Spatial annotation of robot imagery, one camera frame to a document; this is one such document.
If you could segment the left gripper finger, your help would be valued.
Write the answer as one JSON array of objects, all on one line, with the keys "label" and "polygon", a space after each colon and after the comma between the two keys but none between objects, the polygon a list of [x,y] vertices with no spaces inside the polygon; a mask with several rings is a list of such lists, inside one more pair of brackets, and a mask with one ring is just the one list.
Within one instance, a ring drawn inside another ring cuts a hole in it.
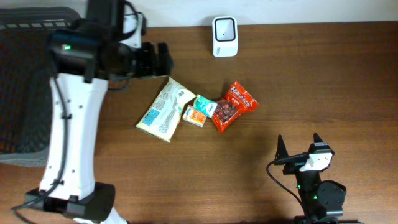
[{"label": "left gripper finger", "polygon": [[142,44],[142,77],[153,77],[156,69],[155,46],[151,42]]},{"label": "left gripper finger", "polygon": [[158,76],[170,76],[174,67],[174,62],[171,58],[168,45],[166,43],[158,43]]}]

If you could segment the cream noodle packet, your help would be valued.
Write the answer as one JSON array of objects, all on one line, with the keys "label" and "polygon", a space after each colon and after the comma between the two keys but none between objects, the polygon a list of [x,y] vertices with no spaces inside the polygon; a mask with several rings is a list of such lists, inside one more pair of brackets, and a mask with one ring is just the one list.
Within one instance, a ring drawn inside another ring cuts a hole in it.
[{"label": "cream noodle packet", "polygon": [[194,93],[169,77],[136,128],[170,143],[185,105],[194,97]]}]

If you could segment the orange tissue pack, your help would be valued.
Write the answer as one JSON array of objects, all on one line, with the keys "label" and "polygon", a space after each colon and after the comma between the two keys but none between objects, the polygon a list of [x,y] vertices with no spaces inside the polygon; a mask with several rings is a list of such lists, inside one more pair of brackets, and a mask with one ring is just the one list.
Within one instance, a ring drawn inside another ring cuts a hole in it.
[{"label": "orange tissue pack", "polygon": [[206,116],[201,112],[193,108],[193,106],[188,105],[182,119],[191,124],[203,127],[206,121]]}]

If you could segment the teal tissue pack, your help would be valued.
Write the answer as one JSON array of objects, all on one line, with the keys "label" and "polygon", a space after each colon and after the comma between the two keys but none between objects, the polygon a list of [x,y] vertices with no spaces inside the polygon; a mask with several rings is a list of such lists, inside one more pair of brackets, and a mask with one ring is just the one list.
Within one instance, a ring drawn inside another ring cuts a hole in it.
[{"label": "teal tissue pack", "polygon": [[193,103],[193,108],[202,112],[205,116],[212,118],[215,110],[217,109],[217,102],[211,101],[204,96],[197,95]]}]

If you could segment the red snack bag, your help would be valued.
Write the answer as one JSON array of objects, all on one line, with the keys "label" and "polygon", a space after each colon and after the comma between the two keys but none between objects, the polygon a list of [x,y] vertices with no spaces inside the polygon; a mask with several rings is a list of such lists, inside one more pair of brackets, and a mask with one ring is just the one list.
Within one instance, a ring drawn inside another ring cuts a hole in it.
[{"label": "red snack bag", "polygon": [[219,133],[223,133],[236,118],[244,113],[254,111],[258,106],[259,103],[251,94],[239,82],[235,81],[224,98],[217,101],[212,120]]}]

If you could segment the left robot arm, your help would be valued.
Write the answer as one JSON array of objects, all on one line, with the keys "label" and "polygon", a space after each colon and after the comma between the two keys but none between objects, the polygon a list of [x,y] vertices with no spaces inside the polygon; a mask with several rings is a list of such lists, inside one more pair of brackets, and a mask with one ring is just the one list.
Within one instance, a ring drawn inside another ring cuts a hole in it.
[{"label": "left robot arm", "polygon": [[112,80],[165,77],[165,43],[141,42],[146,17],[129,1],[90,1],[86,17],[50,34],[46,44],[52,127],[44,176],[24,208],[78,223],[123,223],[116,189],[97,182],[94,152],[101,106]]}]

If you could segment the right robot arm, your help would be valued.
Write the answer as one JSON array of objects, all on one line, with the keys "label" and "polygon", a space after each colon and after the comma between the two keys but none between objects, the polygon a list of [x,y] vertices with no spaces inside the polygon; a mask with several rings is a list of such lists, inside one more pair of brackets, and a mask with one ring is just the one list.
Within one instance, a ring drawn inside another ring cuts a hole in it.
[{"label": "right robot arm", "polygon": [[343,215],[346,187],[332,180],[321,180],[320,174],[330,167],[335,152],[317,134],[307,152],[290,156],[282,136],[278,136],[275,166],[283,166],[284,175],[294,175],[297,181],[298,200],[303,216],[294,223],[338,223]]}]

